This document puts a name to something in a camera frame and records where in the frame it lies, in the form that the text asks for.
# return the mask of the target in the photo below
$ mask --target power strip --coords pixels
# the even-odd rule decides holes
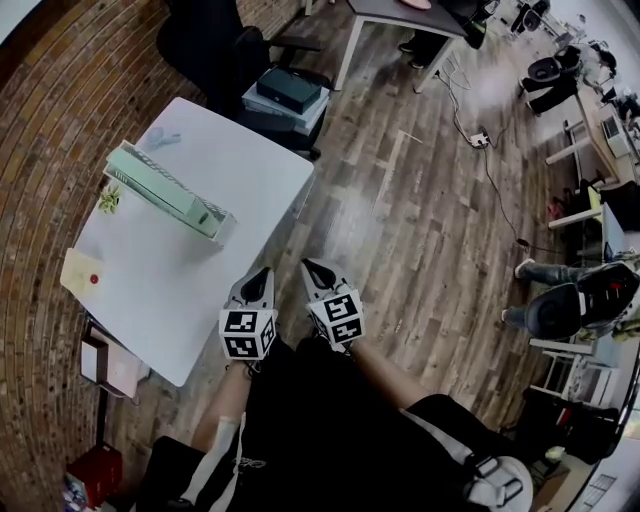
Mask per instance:
[[[471,145],[477,149],[484,149],[489,146],[489,136],[485,132],[472,135]]]

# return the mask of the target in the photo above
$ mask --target red brick wall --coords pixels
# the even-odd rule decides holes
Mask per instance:
[[[240,0],[272,35],[298,0]],[[45,0],[0,49],[0,502],[60,510],[65,463],[94,442],[96,387],[79,377],[82,312],[58,284],[95,203],[106,153],[177,96],[161,0]]]

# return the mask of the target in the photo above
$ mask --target chair armrest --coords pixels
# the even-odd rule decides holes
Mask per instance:
[[[312,37],[278,36],[271,39],[269,44],[278,48],[291,48],[292,50],[306,52],[319,52],[322,50],[319,41]]]
[[[242,110],[235,122],[254,132],[290,132],[296,123],[287,116]]]

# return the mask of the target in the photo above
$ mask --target black cable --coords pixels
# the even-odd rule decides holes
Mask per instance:
[[[474,146],[471,143],[471,141],[469,140],[469,138],[467,137],[467,135],[464,133],[464,130],[462,129],[462,127],[458,125],[458,123],[459,123],[459,121],[458,121],[458,112],[460,111],[460,102],[458,101],[458,98],[456,97],[455,93],[453,92],[453,89],[451,88],[451,84],[448,84],[447,82],[445,82],[442,79],[442,77],[440,76],[440,74],[438,74],[437,77],[438,77],[438,80],[440,80],[447,87],[447,89],[449,89],[449,97],[451,99],[451,103],[453,104],[453,125],[456,127],[456,130],[458,130],[458,133],[460,133],[460,135],[462,135],[462,137],[464,138],[465,142],[471,148],[473,148],[473,149],[482,149],[484,151],[484,169],[485,169],[485,173],[486,173],[487,177],[489,178],[489,181],[491,182],[491,185],[493,186],[493,189],[495,190],[496,194],[498,195],[498,201],[500,203],[500,210],[502,211],[502,216],[504,217],[504,220],[507,222],[507,224],[509,224],[509,227],[511,228],[511,231],[513,232],[513,238],[514,238],[515,242],[519,246],[524,247],[527,250],[528,249],[536,249],[538,251],[548,252],[548,253],[551,253],[551,254],[560,254],[561,256],[564,256],[563,252],[555,251],[553,249],[548,249],[547,247],[540,247],[540,246],[537,246],[537,245],[532,245],[527,240],[525,240],[524,238],[519,238],[518,237],[518,233],[516,231],[516,228],[514,227],[513,223],[509,220],[509,218],[507,217],[506,212],[504,211],[504,205],[502,203],[502,195],[500,194],[500,190],[496,186],[495,182],[493,181],[493,178],[491,177],[491,174],[489,173],[489,158],[487,156],[487,147],[486,146],[482,146],[482,147]],[[509,128],[510,123],[511,123],[511,118],[509,119],[509,122],[507,122],[507,125],[498,132],[498,136],[496,137],[496,143],[495,144],[493,144],[491,142],[491,137],[489,137],[489,132],[487,132],[487,130],[484,127],[482,127],[482,130],[487,134],[487,138],[489,139],[489,144],[491,144],[491,147],[493,149],[498,149],[498,145],[500,144],[500,138],[502,137],[502,135],[504,135],[504,133]]]
[[[564,255],[563,252],[554,251],[553,249],[547,249],[546,247],[539,247],[537,245],[531,245],[524,238],[518,238],[518,233],[516,231],[516,228],[513,226],[513,223],[509,220],[509,217],[507,217],[507,213],[504,211],[504,205],[502,203],[502,195],[500,194],[500,190],[498,189],[495,182],[493,181],[491,174],[489,174],[489,157],[487,155],[486,146],[482,148],[482,151],[484,153],[484,172],[487,175],[487,178],[489,178],[489,181],[491,182],[491,185],[493,186],[493,189],[495,190],[496,195],[498,196],[498,202],[500,203],[500,211],[502,211],[502,216],[504,217],[504,220],[507,222],[507,224],[509,224],[511,231],[513,232],[513,238],[516,241],[516,243],[526,249],[537,249],[538,251]]]

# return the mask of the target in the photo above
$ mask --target yellow sticky note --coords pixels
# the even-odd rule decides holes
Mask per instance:
[[[87,297],[100,286],[102,262],[82,254],[75,249],[67,249],[62,265],[60,284],[76,297]]]

